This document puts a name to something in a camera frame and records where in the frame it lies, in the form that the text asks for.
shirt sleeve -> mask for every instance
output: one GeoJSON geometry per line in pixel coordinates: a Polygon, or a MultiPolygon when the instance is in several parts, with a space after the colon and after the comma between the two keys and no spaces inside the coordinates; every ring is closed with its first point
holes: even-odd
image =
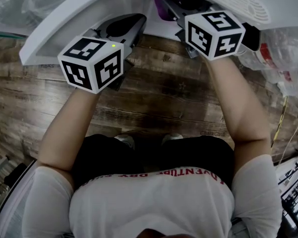
{"type": "Polygon", "coordinates": [[[47,167],[35,170],[22,220],[24,238],[56,238],[70,233],[71,184],[47,167]]]}
{"type": "Polygon", "coordinates": [[[234,216],[246,224],[258,238],[275,238],[282,220],[282,204],[270,155],[261,155],[246,163],[232,183],[234,216]]]}

white shoe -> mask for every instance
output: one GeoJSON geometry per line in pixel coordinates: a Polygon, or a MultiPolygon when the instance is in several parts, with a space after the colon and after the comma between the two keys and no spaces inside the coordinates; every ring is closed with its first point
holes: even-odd
{"type": "Polygon", "coordinates": [[[168,135],[164,136],[161,145],[163,145],[165,142],[167,142],[169,140],[182,139],[182,138],[183,138],[183,136],[178,133],[168,134],[168,135]]]}
{"type": "Polygon", "coordinates": [[[118,135],[115,136],[114,138],[118,139],[119,141],[123,142],[124,144],[126,144],[127,146],[129,146],[132,149],[135,149],[135,142],[133,137],[131,137],[130,135],[118,135]]]}

person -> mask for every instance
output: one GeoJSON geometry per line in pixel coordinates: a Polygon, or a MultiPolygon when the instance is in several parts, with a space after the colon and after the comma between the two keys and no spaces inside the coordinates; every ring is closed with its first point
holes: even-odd
{"type": "Polygon", "coordinates": [[[25,238],[225,238],[240,220],[274,238],[282,206],[265,111],[229,58],[206,61],[235,147],[201,136],[165,138],[146,173],[130,136],[86,137],[99,95],[76,89],[41,143],[25,238]]]}

white t-shirt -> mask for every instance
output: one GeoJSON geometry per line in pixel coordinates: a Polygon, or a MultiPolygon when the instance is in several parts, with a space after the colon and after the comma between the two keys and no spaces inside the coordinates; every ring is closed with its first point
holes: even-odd
{"type": "Polygon", "coordinates": [[[235,175],[232,190],[200,168],[90,180],[74,194],[47,167],[36,169],[23,216],[23,237],[136,238],[144,229],[196,238],[226,238],[240,217],[257,237],[274,238],[282,217],[275,169],[259,156],[235,175]]]}

white cube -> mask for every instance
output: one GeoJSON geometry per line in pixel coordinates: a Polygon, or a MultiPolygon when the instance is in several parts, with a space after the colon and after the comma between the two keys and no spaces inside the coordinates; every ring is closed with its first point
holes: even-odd
{"type": "Polygon", "coordinates": [[[76,36],[58,59],[68,84],[96,94],[123,74],[124,44],[76,36]]]}
{"type": "Polygon", "coordinates": [[[186,43],[209,60],[236,54],[245,28],[229,11],[212,11],[185,17],[186,43]]]}

